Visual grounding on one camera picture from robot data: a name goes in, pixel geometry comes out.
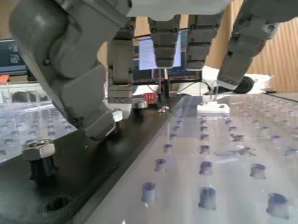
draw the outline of black cable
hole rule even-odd
[[[153,93],[158,93],[157,91],[154,91],[153,89],[151,89],[151,87],[149,86],[149,85],[146,85],[147,86],[147,88],[150,89],[150,91],[153,92]]]
[[[182,92],[185,89],[187,89],[193,84],[195,84],[195,83],[198,83],[198,82],[194,82],[194,83],[191,83],[191,84],[189,84],[183,89],[181,89],[179,91],[177,91],[177,92],[173,92],[174,94],[175,93],[179,93],[179,92]]]

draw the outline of transparent tray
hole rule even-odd
[[[230,114],[198,114],[185,97],[87,224],[298,223],[298,104],[222,101]]]

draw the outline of white robot link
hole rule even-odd
[[[67,121],[101,140],[114,129],[111,109],[131,109],[135,17],[147,16],[159,68],[170,68],[179,15],[189,14],[186,68],[201,70],[231,0],[25,0],[10,16],[10,31],[25,63]],[[278,23],[298,13],[296,0],[244,0],[235,20],[218,84],[234,89]],[[106,70],[97,61],[107,42]]]

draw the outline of wooden wall panel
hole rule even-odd
[[[231,22],[240,5],[242,0],[234,0]],[[274,39],[267,41],[263,51],[254,58],[248,73],[271,75],[272,90],[298,92],[298,19],[279,25]]]
[[[8,23],[13,5],[13,1],[0,1],[0,39],[10,38]]]

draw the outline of computer monitor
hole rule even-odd
[[[26,74],[26,65],[18,53],[14,40],[0,40],[0,75]]]
[[[133,42],[133,84],[147,85],[163,81],[163,69],[157,69],[153,41],[150,36],[135,37]],[[167,69],[167,78],[171,83],[198,82],[201,73],[187,71],[186,67],[186,46],[187,31],[181,30],[177,46],[173,68]]]

